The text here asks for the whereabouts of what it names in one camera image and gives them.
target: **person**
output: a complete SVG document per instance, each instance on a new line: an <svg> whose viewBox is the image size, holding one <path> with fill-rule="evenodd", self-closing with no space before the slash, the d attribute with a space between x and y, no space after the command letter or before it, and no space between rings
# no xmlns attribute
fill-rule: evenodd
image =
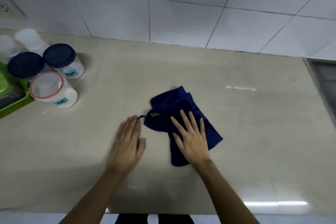
<svg viewBox="0 0 336 224"><path fill-rule="evenodd" d="M174 117L171 117L171 121L183 137L181 140L174 133L176 144L203 180L221 223L259 223L211 160L203 119L200 120L198 128L192 112L189 112L190 120L183 110L180 111L180 114L186 129ZM128 118L120 125L107 157L106 170L97 183L59 224L100 223L117 187L133 170L144 153L146 139L142 138L138 142L140 127L141 122L137 116ZM160 224L172 223L177 220L180 220L181 223L193 223L189 215L159 215ZM147 216L120 214L116 224L122 223L147 223Z"/></svg>

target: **blue cloth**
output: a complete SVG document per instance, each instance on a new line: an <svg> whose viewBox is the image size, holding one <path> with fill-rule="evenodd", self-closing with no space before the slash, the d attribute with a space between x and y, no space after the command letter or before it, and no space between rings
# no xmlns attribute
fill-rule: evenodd
<svg viewBox="0 0 336 224"><path fill-rule="evenodd" d="M182 86L153 97L150 100L150 105L152 106L152 110L146 114L144 125L155 131L168 133L170 138L171 163L173 166L182 167L189 164L176 145L173 132L177 133L181 140L183 140L183 137L170 120L170 117L173 116L179 122L179 124L181 124L186 129L180 115L181 109L185 112L188 118L189 111L194 114L198 127L200 127L200 118L203 118L209 150L223 140L219 133L217 133L217 131L210 124L208 119L199 110L191 94L187 93Z"/></svg>

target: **red rim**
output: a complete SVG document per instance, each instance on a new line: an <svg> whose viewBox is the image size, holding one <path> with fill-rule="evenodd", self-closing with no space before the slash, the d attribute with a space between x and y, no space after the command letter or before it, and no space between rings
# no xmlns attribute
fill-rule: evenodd
<svg viewBox="0 0 336 224"><path fill-rule="evenodd" d="M36 95L33 94L33 92L32 92L32 86L33 86L34 82L35 82L38 78L40 78L41 76L43 76L43 75L45 75L45 74L55 74L55 75L58 75L58 76L61 78L62 85L61 85L61 87L60 87L54 94L52 94L52 95L50 95L50 96L48 96L48 97L38 97L38 96L36 96ZM59 92L62 90L63 86L64 86L64 79L63 79L63 77L62 77L59 73L56 73L56 72L47 72L47 73L40 74L38 77L36 77L36 78L31 82L31 84L30 84L30 86L29 86L29 92L30 92L30 94L31 94L34 98L36 98L36 99L47 99L47 98L51 98L51 97L53 97L54 95L56 95L57 93L59 93Z"/></svg>

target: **black pants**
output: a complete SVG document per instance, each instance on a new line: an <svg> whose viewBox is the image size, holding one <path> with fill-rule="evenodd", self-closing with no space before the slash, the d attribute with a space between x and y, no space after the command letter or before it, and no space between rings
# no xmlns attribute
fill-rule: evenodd
<svg viewBox="0 0 336 224"><path fill-rule="evenodd" d="M158 214L159 224L194 224L190 215ZM119 214L115 224L148 224L148 214Z"/></svg>

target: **jar with blue lid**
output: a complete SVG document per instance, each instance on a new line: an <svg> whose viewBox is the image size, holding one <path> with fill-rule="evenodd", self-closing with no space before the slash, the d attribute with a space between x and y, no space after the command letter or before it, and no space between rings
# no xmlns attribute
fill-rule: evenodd
<svg viewBox="0 0 336 224"><path fill-rule="evenodd" d="M22 52L14 56L7 65L8 72L16 78L32 82L36 76L53 69L35 52Z"/></svg>
<svg viewBox="0 0 336 224"><path fill-rule="evenodd" d="M45 63L66 79L77 79L84 74L84 66L75 50L68 44L54 44L48 47L43 58Z"/></svg>

